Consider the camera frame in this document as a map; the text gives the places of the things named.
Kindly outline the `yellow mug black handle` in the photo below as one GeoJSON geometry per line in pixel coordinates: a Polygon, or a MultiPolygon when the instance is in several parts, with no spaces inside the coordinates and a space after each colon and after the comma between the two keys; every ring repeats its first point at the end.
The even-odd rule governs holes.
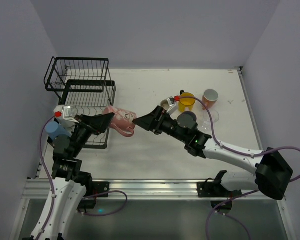
{"type": "Polygon", "coordinates": [[[192,111],[196,103],[195,96],[192,93],[181,90],[179,92],[178,111],[180,113],[192,111]]]}

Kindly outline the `light blue plastic cup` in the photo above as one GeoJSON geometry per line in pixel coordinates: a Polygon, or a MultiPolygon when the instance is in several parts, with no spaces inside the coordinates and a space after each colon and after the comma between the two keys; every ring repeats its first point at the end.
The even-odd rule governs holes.
{"type": "Polygon", "coordinates": [[[60,135],[65,135],[68,137],[71,136],[71,133],[69,131],[67,131],[62,125],[55,121],[48,122],[44,129],[53,141],[60,135]]]}

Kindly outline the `white hexagonal cup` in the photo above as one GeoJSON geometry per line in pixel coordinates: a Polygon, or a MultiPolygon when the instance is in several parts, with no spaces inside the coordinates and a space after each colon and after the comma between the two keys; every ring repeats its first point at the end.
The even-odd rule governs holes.
{"type": "Polygon", "coordinates": [[[64,108],[64,105],[57,105],[55,107],[55,109],[53,110],[53,114],[54,114],[55,118],[62,117],[62,115],[63,115],[63,108],[64,108]]]}

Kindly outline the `translucent pink plastic cup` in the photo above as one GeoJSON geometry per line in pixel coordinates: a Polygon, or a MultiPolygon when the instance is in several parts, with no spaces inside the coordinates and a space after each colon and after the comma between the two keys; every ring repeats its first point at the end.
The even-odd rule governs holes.
{"type": "Polygon", "coordinates": [[[190,116],[195,122],[197,121],[197,116],[192,111],[184,111],[182,115],[190,116]]]}

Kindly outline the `pink square mug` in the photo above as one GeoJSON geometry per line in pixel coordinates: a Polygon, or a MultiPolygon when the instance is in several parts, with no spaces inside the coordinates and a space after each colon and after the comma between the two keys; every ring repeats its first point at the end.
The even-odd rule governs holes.
{"type": "Polygon", "coordinates": [[[202,95],[202,102],[205,106],[202,109],[205,111],[206,109],[211,109],[215,103],[218,101],[219,94],[214,89],[207,89],[204,91],[202,95]]]}

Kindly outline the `pink speckled mug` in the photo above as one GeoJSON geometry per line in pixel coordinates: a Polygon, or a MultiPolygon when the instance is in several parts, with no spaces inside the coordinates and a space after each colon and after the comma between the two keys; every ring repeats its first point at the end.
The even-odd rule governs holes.
{"type": "Polygon", "coordinates": [[[114,114],[109,125],[110,129],[116,130],[119,134],[127,138],[135,134],[136,125],[133,123],[133,120],[137,118],[135,112],[110,105],[103,110],[102,114],[114,114]]]}

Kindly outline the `clear glass cup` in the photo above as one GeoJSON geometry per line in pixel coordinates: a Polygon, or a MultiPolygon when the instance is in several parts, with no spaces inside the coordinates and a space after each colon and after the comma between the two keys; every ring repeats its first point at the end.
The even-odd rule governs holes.
{"type": "Polygon", "coordinates": [[[209,111],[204,110],[202,114],[201,127],[208,131],[212,129],[212,125],[217,123],[220,119],[218,111],[210,109],[209,111]]]}

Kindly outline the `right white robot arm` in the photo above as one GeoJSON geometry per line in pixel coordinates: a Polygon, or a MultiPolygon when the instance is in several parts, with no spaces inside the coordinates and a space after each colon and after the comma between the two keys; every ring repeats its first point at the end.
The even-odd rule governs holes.
{"type": "Polygon", "coordinates": [[[214,179],[229,192],[256,190],[271,199],[282,200],[292,178],[292,168],[278,151],[270,148],[269,152],[262,152],[216,143],[211,135],[198,130],[196,118],[190,114],[182,113],[172,119],[157,106],[151,113],[134,119],[133,123],[156,135],[165,133],[179,140],[194,157],[218,160],[242,169],[237,173],[221,171],[214,179]]]}

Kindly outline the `beige speckled ceramic cup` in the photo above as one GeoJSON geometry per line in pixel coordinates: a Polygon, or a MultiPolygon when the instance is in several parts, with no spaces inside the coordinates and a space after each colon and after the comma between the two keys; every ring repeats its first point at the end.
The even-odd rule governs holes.
{"type": "Polygon", "coordinates": [[[160,106],[165,110],[168,111],[171,107],[172,107],[173,103],[168,100],[168,99],[164,99],[161,101],[160,106]]]}

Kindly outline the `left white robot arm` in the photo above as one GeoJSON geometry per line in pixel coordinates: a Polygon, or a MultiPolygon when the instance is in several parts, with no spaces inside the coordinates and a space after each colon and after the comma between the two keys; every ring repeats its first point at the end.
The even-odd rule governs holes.
{"type": "Polygon", "coordinates": [[[42,131],[51,139],[53,166],[49,172],[44,158],[41,163],[47,174],[50,190],[41,216],[33,229],[31,240],[64,240],[79,203],[92,189],[92,175],[82,172],[82,161],[77,157],[92,135],[105,133],[114,113],[74,117],[75,128],[69,133],[53,118],[42,131]]]}

